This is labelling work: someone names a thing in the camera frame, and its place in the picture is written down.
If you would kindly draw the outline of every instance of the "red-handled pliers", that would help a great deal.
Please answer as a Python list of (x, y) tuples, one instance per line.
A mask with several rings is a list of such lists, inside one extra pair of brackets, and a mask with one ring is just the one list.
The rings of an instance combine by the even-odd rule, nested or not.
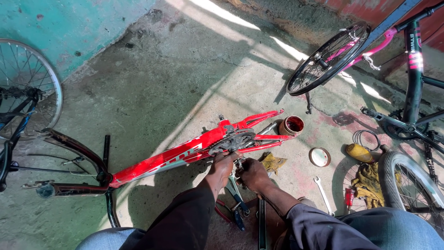
[[(223, 201), (217, 199), (217, 200), (216, 200), (216, 204), (219, 204), (219, 205), (221, 205), (221, 206), (224, 206), (224, 207), (225, 207), (226, 209), (228, 209), (228, 211), (231, 213), (231, 209), (230, 209), (227, 205), (225, 205), (225, 203), (224, 203)], [(217, 205), (214, 205), (214, 210), (216, 210), (216, 213), (218, 213), (218, 214), (219, 214), (222, 218), (224, 218), (228, 223), (231, 223), (231, 222), (232, 222), (227, 216), (225, 216), (225, 215), (219, 210), (219, 208), (218, 208)]]

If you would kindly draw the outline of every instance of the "wrench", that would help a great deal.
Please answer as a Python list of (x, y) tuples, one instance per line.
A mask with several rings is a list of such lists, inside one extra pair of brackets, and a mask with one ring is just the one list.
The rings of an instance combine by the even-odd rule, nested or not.
[(322, 199), (324, 199), (325, 206), (327, 207), (328, 214), (330, 214), (331, 216), (334, 217), (334, 212), (332, 211), (332, 208), (330, 207), (330, 203), (327, 200), (327, 196), (325, 195), (324, 189), (321, 186), (321, 178), (316, 176), (316, 178), (314, 178), (313, 180), (317, 184), (317, 186), (319, 187), (319, 190), (321, 191)]

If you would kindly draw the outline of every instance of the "person's hand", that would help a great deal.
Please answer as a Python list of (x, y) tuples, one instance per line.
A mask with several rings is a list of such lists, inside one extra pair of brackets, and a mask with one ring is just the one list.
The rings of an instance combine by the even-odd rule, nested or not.
[(243, 169), (236, 169), (236, 177), (240, 177), (241, 182), (256, 194), (261, 194), (261, 190), (269, 184), (274, 185), (260, 161), (247, 158), (242, 162), (242, 166)]
[(223, 187), (228, 183), (228, 176), (233, 171), (233, 162), (242, 157), (244, 154), (236, 150), (234, 152), (217, 153), (214, 156), (213, 164), (211, 164), (208, 174), (217, 173), (221, 175)]

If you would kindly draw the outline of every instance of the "bicycle wheel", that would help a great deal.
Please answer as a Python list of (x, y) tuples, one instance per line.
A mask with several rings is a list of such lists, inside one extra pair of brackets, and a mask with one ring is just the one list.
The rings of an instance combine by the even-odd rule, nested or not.
[(305, 94), (335, 76), (355, 58), (369, 34), (370, 26), (363, 21), (340, 31), (296, 68), (287, 82), (287, 93)]
[(379, 160), (378, 175), (385, 206), (418, 215), (444, 238), (444, 196), (424, 169), (407, 155), (388, 152)]
[[(35, 138), (34, 130), (53, 127), (62, 110), (62, 89), (49, 62), (35, 49), (12, 39), (0, 39), (0, 113), (11, 112), (27, 97), (28, 87), (44, 91), (21, 140)], [(21, 112), (25, 113), (28, 104)], [(0, 130), (0, 139), (10, 139), (22, 117), (14, 117)]]

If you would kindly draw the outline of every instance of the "stained floor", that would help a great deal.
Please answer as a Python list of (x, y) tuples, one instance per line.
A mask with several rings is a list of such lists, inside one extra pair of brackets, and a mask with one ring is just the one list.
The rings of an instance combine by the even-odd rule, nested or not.
[[(87, 62), (63, 83), (64, 104), (55, 129), (101, 155), (106, 134), (111, 135), (110, 169), (117, 172), (163, 150), (215, 128), (218, 115), (232, 122), (248, 115), (285, 109), (305, 122), (296, 139), (272, 148), (287, 163), (272, 179), (295, 197), (312, 198), (326, 211), (313, 181), (320, 176), (330, 204), (343, 213), (343, 188), (357, 162), (343, 154), (359, 129), (374, 131), (383, 144), (405, 152), (422, 166), (423, 144), (393, 141), (361, 106), (389, 113), (400, 109), (403, 95), (353, 69), (312, 91), (315, 109), (305, 114), (304, 96), (285, 95), (283, 86), (299, 61), (313, 47), (271, 24), (238, 12), (229, 4), (208, 0), (159, 0), (149, 14), (132, 25), (122, 40)], [(422, 109), (431, 113), (429, 107)], [(273, 120), (255, 128), (260, 131)], [(441, 122), (431, 126), (438, 131)], [(375, 141), (365, 137), (370, 144)], [(332, 157), (325, 168), (312, 165), (308, 151), (323, 147)], [(61, 168), (60, 161), (26, 156), (45, 153), (74, 155), (39, 140), (20, 142), (14, 160), (23, 166)], [(246, 156), (258, 158), (262, 151)], [(444, 160), (435, 153), (436, 170), (444, 180)], [(210, 162), (199, 161), (150, 176), (119, 190), (117, 214), (122, 226), (146, 229), (174, 196), (205, 176)], [(41, 199), (20, 186), (34, 181), (95, 184), (91, 176), (35, 171), (8, 175), (8, 189), (0, 193), (1, 249), (74, 249), (89, 234), (110, 227), (105, 198)], [(254, 198), (241, 190), (244, 200)], [(222, 191), (229, 206), (234, 200)], [(269, 233), (278, 234), (282, 221), (272, 220)], [(246, 231), (214, 215), (207, 249), (255, 249), (256, 220), (246, 219)]]

